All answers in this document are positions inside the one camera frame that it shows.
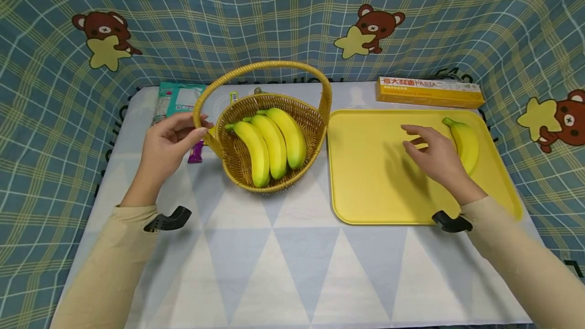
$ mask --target hand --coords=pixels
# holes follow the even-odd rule
[[[404,141],[408,156],[435,182],[445,187],[460,205],[477,201],[486,196],[467,175],[452,141],[432,127],[402,125],[409,135],[419,137]],[[420,149],[416,145],[427,144]]]
[[[192,114],[181,112],[151,126],[146,132],[142,157],[126,196],[120,206],[154,205],[158,192],[181,165],[183,157],[205,136],[213,124],[201,115],[201,125],[193,126]]]

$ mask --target finger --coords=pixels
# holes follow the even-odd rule
[[[439,132],[432,127],[418,125],[401,125],[400,127],[409,135],[420,135],[427,141],[427,143],[431,143],[437,135],[440,135]]]
[[[423,152],[420,152],[415,145],[409,143],[408,141],[403,141],[403,146],[408,156],[410,156],[416,164],[422,162],[423,157],[426,156]]]
[[[193,127],[193,117],[190,112],[178,112],[169,118],[165,118],[157,124],[161,129],[180,130],[186,127]]]
[[[420,144],[426,144],[427,142],[422,137],[417,137],[414,140],[411,140],[410,143],[412,145],[420,145]]]
[[[207,129],[204,127],[193,129],[189,134],[185,136],[185,138],[179,141],[177,144],[174,145],[175,148],[178,149],[178,152],[182,155],[185,155],[192,147],[198,143],[203,136],[207,133]]]
[[[205,127],[205,128],[212,128],[213,127],[213,122],[209,122],[209,121],[201,121],[201,126]]]
[[[182,130],[178,130],[177,132],[175,132],[175,134],[177,135],[177,139],[179,141],[183,140],[194,129],[195,127],[186,127]]]

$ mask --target banana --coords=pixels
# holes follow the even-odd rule
[[[270,181],[270,157],[266,141],[262,138],[259,130],[248,122],[236,122],[234,125],[226,125],[226,130],[234,130],[236,135],[242,139],[252,162],[252,181],[258,188],[266,187]]]
[[[274,121],[281,130],[286,141],[286,159],[288,166],[296,170],[303,166],[307,156],[307,144],[299,124],[284,110],[271,108],[259,110],[257,114],[266,115]]]
[[[477,165],[479,157],[479,143],[477,136],[470,125],[453,121],[449,117],[443,118],[443,123],[449,126],[451,135],[457,146],[457,154],[467,174],[471,174]]]
[[[270,174],[278,180],[286,173],[286,144],[280,129],[273,120],[261,114],[246,117],[242,121],[253,124],[262,135],[268,146],[270,156]]]

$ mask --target wicker basket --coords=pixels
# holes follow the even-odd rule
[[[257,62],[230,71],[218,80],[215,80],[215,82],[205,89],[199,99],[197,99],[195,109],[193,109],[193,122],[196,127],[201,127],[201,108],[203,108],[203,103],[214,90],[236,76],[258,69],[276,67],[290,67],[305,70],[319,79],[323,86],[319,109],[299,99],[288,97],[287,95],[272,93],[248,95],[231,103],[220,115],[216,123],[217,137],[210,134],[205,136],[207,145],[222,159],[223,169],[227,176],[243,189],[257,193],[273,193],[292,186],[305,174],[315,161],[326,139],[327,124],[331,110],[331,84],[327,80],[327,77],[316,68],[299,62]],[[234,133],[227,132],[224,126],[241,121],[244,117],[254,116],[258,110],[266,110],[272,107],[285,110],[286,113],[291,115],[299,123],[301,129],[303,129],[305,142],[307,143],[307,157],[305,164],[300,169],[290,170],[289,168],[284,178],[280,180],[271,179],[268,186],[258,188],[252,183],[250,153],[246,145]]]

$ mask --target basket handle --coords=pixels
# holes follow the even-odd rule
[[[331,112],[331,101],[332,101],[332,91],[331,91],[331,83],[327,79],[322,72],[317,70],[316,68],[312,67],[311,65],[307,65],[304,63],[296,62],[296,61],[284,61],[284,60],[275,60],[275,61],[261,61],[248,64],[241,68],[237,68],[228,72],[227,74],[221,76],[219,79],[215,80],[215,82],[211,83],[211,85],[207,86],[203,93],[201,93],[199,99],[195,103],[195,108],[193,109],[193,123],[195,127],[201,127],[201,109],[203,108],[203,103],[209,97],[214,90],[218,89],[220,86],[223,86],[228,80],[235,78],[236,76],[240,76],[242,74],[246,74],[247,72],[258,70],[258,69],[265,69],[265,68],[297,68],[304,70],[306,72],[311,73],[323,86],[323,92],[321,93],[321,100],[319,102],[319,114],[323,117],[323,121],[326,125],[329,123],[329,117]],[[223,157],[223,151],[219,145],[219,141],[212,136],[211,134],[207,133],[205,135],[205,143],[216,153],[217,156]]]

